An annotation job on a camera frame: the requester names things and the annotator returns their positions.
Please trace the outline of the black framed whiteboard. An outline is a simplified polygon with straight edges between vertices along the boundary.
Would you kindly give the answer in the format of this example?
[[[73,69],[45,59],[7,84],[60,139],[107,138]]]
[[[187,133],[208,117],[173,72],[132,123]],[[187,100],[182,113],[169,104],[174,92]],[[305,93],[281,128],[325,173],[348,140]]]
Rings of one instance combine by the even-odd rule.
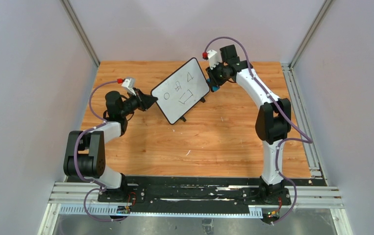
[[[185,120],[185,114],[205,101],[210,92],[197,58],[192,57],[151,90],[157,106],[171,125]]]

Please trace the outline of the blue and black eraser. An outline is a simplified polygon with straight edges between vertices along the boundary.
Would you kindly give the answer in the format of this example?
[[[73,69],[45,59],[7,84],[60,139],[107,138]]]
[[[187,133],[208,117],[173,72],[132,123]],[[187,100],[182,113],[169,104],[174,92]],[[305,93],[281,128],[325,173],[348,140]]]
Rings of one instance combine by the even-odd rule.
[[[206,80],[206,82],[207,82],[207,85],[208,85],[208,87],[209,87],[209,89],[210,89],[210,91],[213,93],[213,92],[216,92],[217,90],[219,90],[219,86],[217,85],[217,84],[213,84],[212,83],[212,80],[210,79],[210,78],[208,78],[207,80]]]

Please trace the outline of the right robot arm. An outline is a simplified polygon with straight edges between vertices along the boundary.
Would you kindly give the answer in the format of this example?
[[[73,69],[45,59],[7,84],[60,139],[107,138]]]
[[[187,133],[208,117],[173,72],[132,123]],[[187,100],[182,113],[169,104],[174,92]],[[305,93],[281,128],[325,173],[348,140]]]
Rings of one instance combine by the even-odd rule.
[[[240,60],[234,45],[209,50],[202,54],[209,66],[207,84],[212,92],[232,80],[242,87],[256,104],[258,114],[255,131],[263,144],[263,170],[261,183],[255,197],[267,201],[284,193],[284,178],[281,176],[283,146],[291,125],[291,102],[274,94],[259,78],[247,60]]]

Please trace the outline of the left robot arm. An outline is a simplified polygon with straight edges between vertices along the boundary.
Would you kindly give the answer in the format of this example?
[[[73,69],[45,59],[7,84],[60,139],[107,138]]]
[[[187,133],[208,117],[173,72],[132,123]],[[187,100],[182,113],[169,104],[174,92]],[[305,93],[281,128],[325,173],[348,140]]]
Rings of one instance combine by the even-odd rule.
[[[118,91],[105,95],[106,110],[102,123],[87,130],[74,130],[68,135],[63,171],[65,175],[93,182],[101,192],[116,191],[119,197],[128,195],[125,175],[112,170],[106,164],[105,145],[125,134],[128,115],[136,110],[147,111],[157,97],[144,94],[135,88],[134,93],[124,97]]]

